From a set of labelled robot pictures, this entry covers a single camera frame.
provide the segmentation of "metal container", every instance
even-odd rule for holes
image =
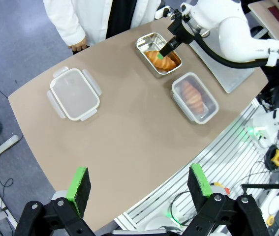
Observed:
[[[160,51],[166,45],[166,43],[167,41],[159,33],[147,34],[136,41],[136,47],[138,49],[136,50],[136,52],[138,53],[138,56],[157,78],[175,71],[182,65],[181,58],[179,58],[179,56],[174,51],[171,52],[168,56],[175,62],[177,66],[170,71],[157,69],[144,54],[144,52],[147,51]]]

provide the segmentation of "table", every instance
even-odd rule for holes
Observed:
[[[269,7],[274,5],[279,10],[279,2],[277,0],[257,1],[250,3],[248,7],[256,20],[269,31],[270,37],[279,40],[279,22],[268,10]]]
[[[231,94],[224,92],[187,45],[183,65],[156,79],[135,53],[135,40],[158,32],[169,40],[169,19],[112,37],[43,72],[15,91],[9,102],[22,132],[58,191],[69,187],[78,166],[89,168],[91,194],[84,219],[97,230],[133,206],[186,165],[220,134],[266,85],[257,68]],[[60,119],[46,92],[63,66],[87,69],[103,94],[98,113],[84,122]],[[173,81],[194,72],[219,103],[206,125],[192,125],[171,98]]]

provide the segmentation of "screw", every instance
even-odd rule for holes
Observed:
[[[221,201],[221,196],[220,195],[215,195],[214,200],[217,201],[217,202],[220,202]]]
[[[248,198],[241,198],[241,202],[248,203]]]
[[[58,201],[57,205],[59,205],[61,207],[62,205],[64,205],[64,201],[63,200]]]

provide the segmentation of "transparent lid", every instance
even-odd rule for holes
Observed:
[[[96,109],[100,100],[84,75],[70,69],[51,82],[51,91],[71,120],[79,120]]]
[[[218,103],[194,73],[187,73],[172,84],[176,102],[186,116],[199,124],[209,121],[218,111]]]

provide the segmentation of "gray floor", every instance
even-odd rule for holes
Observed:
[[[179,7],[183,1],[166,2]],[[9,96],[71,55],[47,18],[42,0],[0,0],[0,89],[4,94]],[[2,94],[0,120],[4,127],[0,144],[13,134],[22,135],[9,102]],[[0,157],[2,182],[10,177],[14,184],[5,189],[4,202],[17,220],[28,201],[38,200],[46,204],[54,193],[25,139]],[[7,222],[0,224],[0,230],[4,236],[11,235]]]

